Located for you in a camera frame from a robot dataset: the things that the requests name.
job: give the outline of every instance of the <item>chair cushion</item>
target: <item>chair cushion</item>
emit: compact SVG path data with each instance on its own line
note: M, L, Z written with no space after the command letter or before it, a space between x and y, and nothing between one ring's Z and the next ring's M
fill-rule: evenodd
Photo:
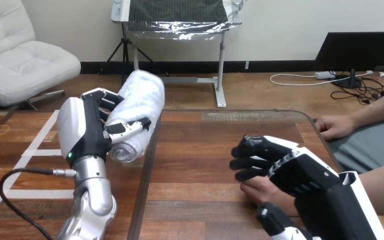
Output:
M20 0L0 0L0 54L35 40L35 31Z
M80 73L80 62L64 49L29 41L0 54L0 105L26 100Z

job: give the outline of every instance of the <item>rolled towel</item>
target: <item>rolled towel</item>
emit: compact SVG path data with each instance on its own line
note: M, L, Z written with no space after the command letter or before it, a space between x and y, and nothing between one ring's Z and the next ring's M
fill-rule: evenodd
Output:
M118 95L124 100L115 107L105 125L117 120L130 122L149 118L149 130L142 130L129 139L114 144L110 156L114 160L129 163L145 154L158 118L164 107L165 93L161 78L149 72L136 70L130 74Z

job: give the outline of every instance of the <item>gray shorts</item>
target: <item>gray shorts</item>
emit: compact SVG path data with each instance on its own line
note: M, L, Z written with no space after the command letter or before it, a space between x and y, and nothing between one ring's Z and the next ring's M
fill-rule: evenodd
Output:
M384 122L362 127L329 144L346 171L359 174L384 166Z

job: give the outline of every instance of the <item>robotic hand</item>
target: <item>robotic hand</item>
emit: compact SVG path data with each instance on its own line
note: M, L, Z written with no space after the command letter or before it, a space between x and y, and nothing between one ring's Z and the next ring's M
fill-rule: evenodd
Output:
M54 175L74 177L75 182L72 216L64 223L58 240L101 240L116 214L116 200L105 168L107 152L113 144L133 137L151 124L148 118L142 118L104 127L109 113L103 109L112 111L123 100L114 92L96 88L80 98L70 97L58 113L61 153L72 170Z
M256 218L273 240L384 240L384 230L355 171L336 173L306 147L272 136L244 136L231 151L235 178L267 176L295 197L307 230L272 202Z

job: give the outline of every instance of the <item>black baseboard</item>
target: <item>black baseboard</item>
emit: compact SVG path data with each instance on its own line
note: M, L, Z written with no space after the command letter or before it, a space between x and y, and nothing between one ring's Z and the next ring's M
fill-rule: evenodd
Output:
M245 69L245 61L225 61L224 73L285 73L285 72L312 72L326 71L315 69L314 60L289 60L289 61L250 61ZM139 62L139 68L154 74L213 74L219 72L218 61L159 61L151 64L147 61ZM121 74L123 63L121 61L81 62L81 74ZM133 71L133 64L126 66L126 74Z

